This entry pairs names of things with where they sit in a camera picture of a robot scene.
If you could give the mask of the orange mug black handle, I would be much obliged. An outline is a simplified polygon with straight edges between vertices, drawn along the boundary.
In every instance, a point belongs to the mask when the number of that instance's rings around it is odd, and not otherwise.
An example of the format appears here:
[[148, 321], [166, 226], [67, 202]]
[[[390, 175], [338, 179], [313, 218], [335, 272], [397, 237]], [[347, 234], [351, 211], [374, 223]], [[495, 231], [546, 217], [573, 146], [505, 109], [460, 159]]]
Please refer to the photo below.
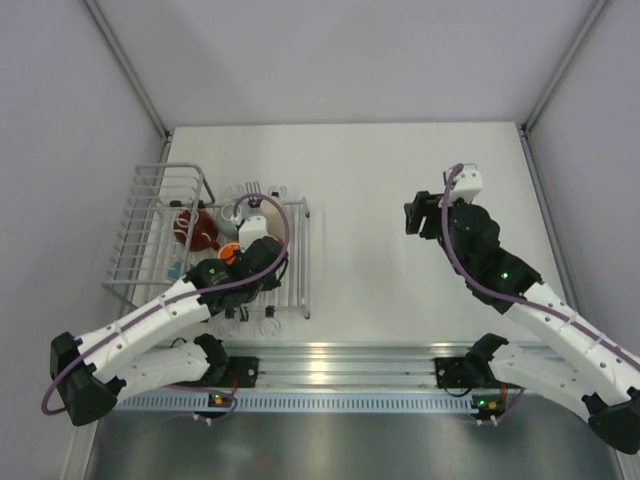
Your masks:
[[217, 253], [217, 258], [227, 264], [233, 264], [241, 254], [239, 242], [229, 242], [221, 246]]

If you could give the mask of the grey glazed mug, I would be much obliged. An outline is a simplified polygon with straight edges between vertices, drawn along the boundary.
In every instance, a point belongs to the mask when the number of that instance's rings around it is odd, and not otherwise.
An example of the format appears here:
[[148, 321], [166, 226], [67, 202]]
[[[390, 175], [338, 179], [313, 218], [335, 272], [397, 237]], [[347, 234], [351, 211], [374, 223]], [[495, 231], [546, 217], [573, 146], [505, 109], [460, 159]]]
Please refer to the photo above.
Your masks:
[[239, 235], [239, 225], [246, 217], [246, 208], [243, 204], [235, 210], [234, 202], [227, 202], [222, 205], [216, 213], [216, 224], [220, 233], [227, 239], [237, 240]]

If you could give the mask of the red floral white-inside cup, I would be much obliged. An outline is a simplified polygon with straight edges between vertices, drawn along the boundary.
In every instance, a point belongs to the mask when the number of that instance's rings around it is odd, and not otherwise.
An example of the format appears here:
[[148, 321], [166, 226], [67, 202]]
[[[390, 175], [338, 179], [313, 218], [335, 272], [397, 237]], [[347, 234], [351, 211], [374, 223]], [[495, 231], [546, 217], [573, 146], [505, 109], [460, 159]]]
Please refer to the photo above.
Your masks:
[[190, 252], [217, 251], [220, 248], [218, 226], [205, 209], [196, 212], [182, 210], [174, 220], [173, 234]]

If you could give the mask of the blue speckled mug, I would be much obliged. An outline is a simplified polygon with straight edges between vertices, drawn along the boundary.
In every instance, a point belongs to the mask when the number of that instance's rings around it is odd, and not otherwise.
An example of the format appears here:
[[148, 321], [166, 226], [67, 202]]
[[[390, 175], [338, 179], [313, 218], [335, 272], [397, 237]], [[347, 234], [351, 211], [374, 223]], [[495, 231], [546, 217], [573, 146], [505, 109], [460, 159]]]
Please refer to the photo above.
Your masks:
[[170, 281], [177, 281], [181, 277], [182, 263], [175, 262], [168, 270], [167, 278]]

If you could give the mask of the beige handleless cup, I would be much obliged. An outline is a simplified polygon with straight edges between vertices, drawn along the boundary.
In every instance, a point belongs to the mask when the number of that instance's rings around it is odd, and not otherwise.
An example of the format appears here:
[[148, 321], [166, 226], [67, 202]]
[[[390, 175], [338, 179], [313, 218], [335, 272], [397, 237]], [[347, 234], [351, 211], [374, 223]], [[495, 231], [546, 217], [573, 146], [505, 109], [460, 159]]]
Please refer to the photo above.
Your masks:
[[272, 202], [268, 200], [261, 201], [260, 212], [267, 220], [268, 234], [283, 241], [287, 233], [289, 215], [278, 194], [272, 194], [270, 198]]

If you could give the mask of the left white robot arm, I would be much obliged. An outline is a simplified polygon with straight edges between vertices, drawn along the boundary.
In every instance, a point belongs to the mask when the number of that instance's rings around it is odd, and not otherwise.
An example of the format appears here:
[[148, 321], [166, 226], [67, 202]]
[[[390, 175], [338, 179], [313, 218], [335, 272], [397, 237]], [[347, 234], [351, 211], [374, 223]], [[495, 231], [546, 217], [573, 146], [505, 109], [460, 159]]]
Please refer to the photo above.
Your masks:
[[64, 332], [50, 344], [48, 395], [58, 394], [72, 425], [91, 424], [122, 401], [157, 388], [214, 387], [227, 376], [221, 340], [201, 334], [178, 347], [160, 342], [278, 288], [288, 243], [255, 240], [235, 260], [205, 259], [147, 304], [93, 332]]

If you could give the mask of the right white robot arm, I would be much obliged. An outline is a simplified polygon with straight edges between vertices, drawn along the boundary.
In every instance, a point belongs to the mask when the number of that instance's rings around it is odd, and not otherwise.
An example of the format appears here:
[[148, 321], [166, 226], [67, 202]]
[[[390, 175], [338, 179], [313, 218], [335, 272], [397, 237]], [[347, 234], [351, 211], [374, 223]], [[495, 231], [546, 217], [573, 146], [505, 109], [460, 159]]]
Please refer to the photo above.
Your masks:
[[510, 383], [563, 406], [604, 443], [639, 451], [639, 358], [568, 306], [541, 275], [500, 243], [488, 211], [462, 199], [446, 205], [422, 191], [405, 204], [405, 232], [434, 240], [483, 304], [540, 338], [563, 362], [536, 361], [503, 337], [486, 334], [466, 355], [476, 384]]

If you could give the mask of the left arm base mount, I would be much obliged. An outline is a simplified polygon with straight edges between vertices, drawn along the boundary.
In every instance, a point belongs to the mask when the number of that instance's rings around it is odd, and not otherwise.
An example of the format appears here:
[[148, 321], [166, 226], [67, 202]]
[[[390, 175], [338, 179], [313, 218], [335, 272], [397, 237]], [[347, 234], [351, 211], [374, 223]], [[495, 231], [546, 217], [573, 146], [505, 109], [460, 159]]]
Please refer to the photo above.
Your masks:
[[223, 342], [213, 335], [202, 334], [193, 343], [205, 354], [208, 364], [196, 380], [178, 382], [187, 388], [254, 388], [258, 377], [259, 359], [251, 356], [230, 356]]

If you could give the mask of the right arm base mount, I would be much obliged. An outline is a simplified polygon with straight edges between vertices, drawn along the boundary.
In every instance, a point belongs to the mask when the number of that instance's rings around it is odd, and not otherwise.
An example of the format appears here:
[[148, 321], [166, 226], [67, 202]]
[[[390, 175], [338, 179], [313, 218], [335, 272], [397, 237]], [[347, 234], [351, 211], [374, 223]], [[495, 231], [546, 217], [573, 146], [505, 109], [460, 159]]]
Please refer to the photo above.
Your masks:
[[440, 389], [474, 390], [497, 388], [500, 382], [493, 375], [489, 362], [495, 352], [508, 341], [495, 334], [485, 334], [462, 356], [434, 359], [436, 383]]

